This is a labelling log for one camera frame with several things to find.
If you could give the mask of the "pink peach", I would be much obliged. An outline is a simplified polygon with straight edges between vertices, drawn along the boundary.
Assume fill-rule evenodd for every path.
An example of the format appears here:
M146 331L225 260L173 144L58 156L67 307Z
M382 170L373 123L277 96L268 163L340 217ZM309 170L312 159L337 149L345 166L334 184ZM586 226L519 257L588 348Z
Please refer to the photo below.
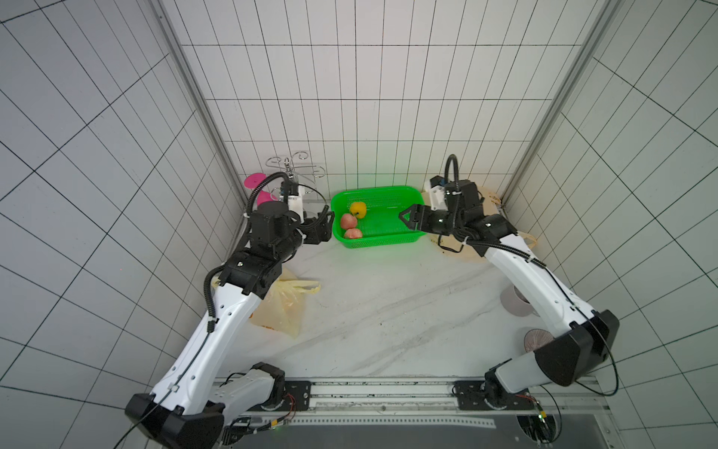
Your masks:
M344 233L345 239L362 239L363 233L358 228L347 229Z
M340 228L343 230L350 230L357 228L358 219L351 213L345 213L340 219Z

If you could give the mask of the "plain beige plastic bag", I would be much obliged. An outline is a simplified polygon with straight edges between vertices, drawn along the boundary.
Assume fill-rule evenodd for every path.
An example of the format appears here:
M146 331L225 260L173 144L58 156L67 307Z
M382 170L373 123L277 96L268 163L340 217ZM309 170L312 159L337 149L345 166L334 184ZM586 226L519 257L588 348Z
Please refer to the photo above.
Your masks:
M472 231L478 233L482 238L486 238L492 243L499 243L503 237L510 235L510 232L513 231L514 235L524 241L521 250L526 252L528 248L533 252L538 244L537 239L530 234L518 230L501 214L502 203L497 193L480 185L477 187L477 190L484 199L482 202L484 218L467 223L467 226ZM458 260L469 263L482 264L486 262L486 259L477 253L474 248L469 245L463 245L461 241L458 241L453 235L438 236L430 234L428 239L439 247L439 251L445 256L457 258Z

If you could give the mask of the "yellow printed plastic bag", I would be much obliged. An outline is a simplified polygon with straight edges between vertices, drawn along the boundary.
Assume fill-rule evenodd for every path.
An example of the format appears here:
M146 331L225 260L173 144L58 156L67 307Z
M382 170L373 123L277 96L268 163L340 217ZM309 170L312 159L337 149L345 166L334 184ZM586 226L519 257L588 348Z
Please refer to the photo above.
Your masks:
M306 298L320 291L319 281L299 279L295 273L284 269L251 315L250 323L295 339L301 331Z

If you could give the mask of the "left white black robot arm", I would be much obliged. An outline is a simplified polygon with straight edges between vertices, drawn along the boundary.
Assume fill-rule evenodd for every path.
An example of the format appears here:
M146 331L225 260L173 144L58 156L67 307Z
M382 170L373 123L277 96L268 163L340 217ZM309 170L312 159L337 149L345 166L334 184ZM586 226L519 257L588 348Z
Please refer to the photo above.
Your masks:
M211 448L256 407L291 403L283 370L261 362L235 382L214 382L237 332L249 321L300 246L332 237L334 213L306 218L288 203L269 201L248 214L239 245L203 282L207 312L177 360L149 393L125 407L135 430L166 448Z

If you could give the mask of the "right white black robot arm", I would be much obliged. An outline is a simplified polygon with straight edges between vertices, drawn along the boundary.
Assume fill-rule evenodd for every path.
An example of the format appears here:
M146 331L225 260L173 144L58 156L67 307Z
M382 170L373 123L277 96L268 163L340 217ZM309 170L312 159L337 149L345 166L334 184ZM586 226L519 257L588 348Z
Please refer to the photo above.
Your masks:
M498 268L543 320L551 342L503 362L484 375L484 399L503 407L509 396L547 383L569 387L598 365L615 361L620 327L610 311L599 312L565 286L529 249L518 230L499 213L484 209L484 198L469 180L431 181L428 205L414 204L398 218L412 231L450 236Z

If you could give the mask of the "yellow bell pepper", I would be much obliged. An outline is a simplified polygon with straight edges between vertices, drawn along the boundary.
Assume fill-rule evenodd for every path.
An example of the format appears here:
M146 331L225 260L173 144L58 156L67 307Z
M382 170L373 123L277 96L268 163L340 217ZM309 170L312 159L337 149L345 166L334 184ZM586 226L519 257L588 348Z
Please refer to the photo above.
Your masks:
M368 213L368 207L364 202L357 201L350 205L349 211L355 218L364 219Z

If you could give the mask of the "green plastic basket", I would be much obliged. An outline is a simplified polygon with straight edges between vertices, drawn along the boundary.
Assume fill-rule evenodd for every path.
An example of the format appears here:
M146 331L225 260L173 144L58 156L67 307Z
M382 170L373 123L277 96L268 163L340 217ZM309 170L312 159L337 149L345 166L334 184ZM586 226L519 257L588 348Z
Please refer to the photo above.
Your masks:
M358 220L357 228L361 239L347 239L340 226L342 215L350 212L353 203L366 205L366 217ZM422 194L409 186L375 187L349 190L334 195L331 211L335 213L333 224L335 239L348 249L368 248L403 243L413 243L424 236L424 232L410 230L400 220L400 213L414 205L423 205Z

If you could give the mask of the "pink plastic wine glass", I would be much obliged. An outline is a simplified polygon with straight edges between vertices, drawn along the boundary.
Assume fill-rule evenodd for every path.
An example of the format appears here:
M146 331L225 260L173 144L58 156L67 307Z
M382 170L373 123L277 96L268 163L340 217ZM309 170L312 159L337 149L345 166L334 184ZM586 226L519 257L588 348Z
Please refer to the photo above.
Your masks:
M273 194L271 194L271 193L269 193L269 191L267 191L267 188L265 188L265 187L262 187L261 189L258 188L260 183L262 181L265 181L265 179L267 179L267 174L254 173L254 174L249 175L244 181L244 186L247 189L251 189L252 192L257 191L257 195L254 200L254 203L256 206L259 206L265 202L277 200L276 196L273 196Z

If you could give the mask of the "silver metal glass rack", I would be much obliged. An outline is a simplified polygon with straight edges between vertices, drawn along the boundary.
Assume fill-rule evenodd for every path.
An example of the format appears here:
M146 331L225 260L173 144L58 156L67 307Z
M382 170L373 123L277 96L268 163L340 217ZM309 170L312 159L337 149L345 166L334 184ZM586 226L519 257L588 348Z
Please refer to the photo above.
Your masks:
M286 172L297 181L306 181L316 184L326 178L326 169L320 164L312 162L310 153L299 151L291 155L275 155L269 157L264 166Z

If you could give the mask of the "purple mug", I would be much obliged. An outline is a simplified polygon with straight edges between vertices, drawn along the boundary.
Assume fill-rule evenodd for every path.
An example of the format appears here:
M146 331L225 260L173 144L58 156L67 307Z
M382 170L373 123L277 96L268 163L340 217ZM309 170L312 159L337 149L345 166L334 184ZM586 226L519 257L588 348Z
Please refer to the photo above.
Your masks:
M514 285L509 285L501 293L500 301L504 309L514 316L526 317L535 312L530 302Z

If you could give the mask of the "aluminium mounting rail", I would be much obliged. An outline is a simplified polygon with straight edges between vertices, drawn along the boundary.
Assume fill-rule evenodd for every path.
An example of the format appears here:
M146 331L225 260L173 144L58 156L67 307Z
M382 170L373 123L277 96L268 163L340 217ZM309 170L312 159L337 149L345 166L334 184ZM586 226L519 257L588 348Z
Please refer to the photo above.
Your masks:
M608 406L575 388L533 387L490 407L482 380L469 378L315 378L277 381L252 370L209 383L207 401L221 404L226 428L267 426L461 427L499 430L548 427L569 432L581 424L607 431Z

